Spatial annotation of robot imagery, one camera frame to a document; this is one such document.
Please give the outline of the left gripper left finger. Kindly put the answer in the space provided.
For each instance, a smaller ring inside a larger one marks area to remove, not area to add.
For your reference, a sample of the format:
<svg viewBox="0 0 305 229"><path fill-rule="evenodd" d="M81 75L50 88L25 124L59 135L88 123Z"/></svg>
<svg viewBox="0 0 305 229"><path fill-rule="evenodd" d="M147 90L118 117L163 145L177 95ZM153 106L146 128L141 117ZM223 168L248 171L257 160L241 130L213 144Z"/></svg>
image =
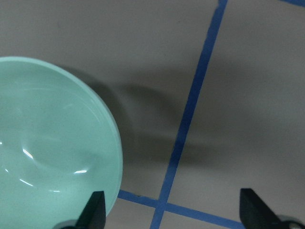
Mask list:
<svg viewBox="0 0 305 229"><path fill-rule="evenodd" d="M103 229L106 223L105 196L94 191L77 220L58 223L54 229Z"/></svg>

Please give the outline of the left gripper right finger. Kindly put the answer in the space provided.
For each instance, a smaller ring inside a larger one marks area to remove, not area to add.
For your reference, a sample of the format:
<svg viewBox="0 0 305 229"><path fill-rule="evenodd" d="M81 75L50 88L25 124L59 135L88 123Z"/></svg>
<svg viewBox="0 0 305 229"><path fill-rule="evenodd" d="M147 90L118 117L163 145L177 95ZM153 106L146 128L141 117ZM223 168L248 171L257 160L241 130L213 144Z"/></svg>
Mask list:
<svg viewBox="0 0 305 229"><path fill-rule="evenodd" d="M281 220L251 189L240 189L239 217L246 229L303 229L296 220Z"/></svg>

